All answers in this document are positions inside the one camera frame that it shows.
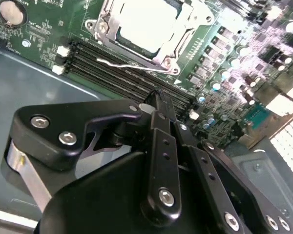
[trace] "capacitor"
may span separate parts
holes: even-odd
[[[207,115],[206,118],[207,118],[207,123],[208,124],[212,124],[212,123],[215,122],[215,118],[214,118],[214,115],[213,114]]]
[[[209,128],[209,124],[207,123],[206,120],[204,120],[204,121],[202,122],[202,127],[203,127],[203,129],[205,129],[205,130]]]
[[[273,66],[274,66],[274,68],[276,68],[278,71],[283,71],[283,70],[285,69],[285,66],[284,66],[282,63],[278,62],[278,61],[276,61],[276,62],[273,64]]]
[[[236,48],[236,52],[238,53],[239,56],[245,57],[251,53],[251,50],[250,48],[241,45]]]
[[[228,116],[227,115],[221,115],[221,120],[222,121],[227,121],[228,120]]]
[[[205,101],[204,94],[199,94],[197,99],[198,99],[199,102],[204,102]]]
[[[244,93],[243,97],[245,98],[245,100],[248,102],[249,105],[254,105],[255,101],[249,94]]]
[[[220,90],[220,87],[221,87],[220,83],[219,83],[218,81],[216,81],[216,80],[213,80],[213,81],[210,83],[210,86],[212,87],[212,89],[213,89],[214,91],[218,91],[218,90]]]
[[[285,31],[287,33],[293,33],[293,22],[286,23]]]
[[[233,69],[238,69],[240,67],[240,60],[235,57],[230,57],[228,63]]]
[[[248,84],[251,88],[256,85],[256,82],[249,76],[246,76],[244,80],[245,80],[245,83]]]
[[[240,89],[241,89],[241,90],[245,90],[245,89],[246,89],[246,86],[245,86],[244,84],[241,84],[241,85],[240,85]]]
[[[221,80],[229,79],[231,76],[231,73],[226,69],[220,69],[219,74],[221,75]]]
[[[292,58],[287,55],[281,55],[278,60],[285,64],[289,64],[292,62]]]

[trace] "metal screw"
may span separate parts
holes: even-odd
[[[77,137],[75,134],[65,131],[59,135],[59,140],[64,145],[74,145],[77,142]]]
[[[180,127],[182,128],[182,130],[186,130],[187,129],[186,125],[184,125],[183,123],[180,124]]]
[[[161,189],[159,192],[161,202],[166,206],[173,206],[175,203],[174,196],[167,189]]]
[[[267,219],[269,225],[270,225],[274,230],[276,230],[276,231],[279,230],[279,227],[278,227],[277,223],[273,220],[273,218],[271,218],[269,215],[267,215],[267,216],[266,216],[266,219]]]
[[[209,147],[211,150],[214,149],[214,146],[212,144],[210,144],[209,142],[206,143],[207,147]]]
[[[171,67],[171,60],[170,60],[170,58],[164,59],[164,66],[167,67],[167,68],[170,68]]]
[[[93,27],[93,23],[92,22],[88,22],[87,23],[87,28],[91,29]]]
[[[234,231],[239,230],[239,223],[232,214],[225,212],[225,221]]]
[[[211,22],[211,17],[210,16],[207,16],[206,17],[206,21],[207,21],[207,23]]]
[[[129,108],[130,108],[132,111],[137,111],[137,108],[134,107],[134,106],[129,106]]]
[[[105,22],[99,23],[99,30],[101,33],[106,33],[108,29],[108,25]]]
[[[285,230],[289,231],[290,230],[290,226],[288,225],[288,223],[281,217],[278,217],[280,220],[280,223],[282,225],[282,227],[284,227]]]
[[[36,128],[46,128],[49,126],[49,121],[42,116],[35,116],[30,120],[30,122]]]
[[[24,40],[21,42],[21,44],[22,44],[22,46],[27,47],[27,48],[31,46],[30,41],[27,40],[27,39],[24,39]]]

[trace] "mounting hole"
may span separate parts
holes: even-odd
[[[88,28],[92,28],[92,27],[93,27],[93,23],[92,23],[92,22],[88,22],[88,23],[87,23],[87,27],[88,27]]]
[[[163,140],[165,145],[169,145],[169,141],[168,140]]]
[[[169,156],[169,154],[163,153],[163,157],[164,157],[165,159],[167,159],[167,160],[170,160],[170,156]]]
[[[207,16],[206,17],[206,21],[207,21],[207,23],[211,22],[211,17],[210,16]]]
[[[201,158],[201,160],[204,162],[204,163],[206,163],[207,164],[207,160],[203,157],[203,158]]]
[[[209,178],[210,178],[211,180],[216,180],[215,176],[214,176],[212,173],[209,173]]]

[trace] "motherboard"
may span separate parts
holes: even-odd
[[[0,0],[0,49],[219,146],[293,113],[293,0]]]

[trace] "cpu socket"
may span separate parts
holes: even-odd
[[[98,19],[86,20],[85,27],[137,63],[129,67],[177,75],[177,60],[197,28],[213,22],[213,13],[199,0],[105,0]]]

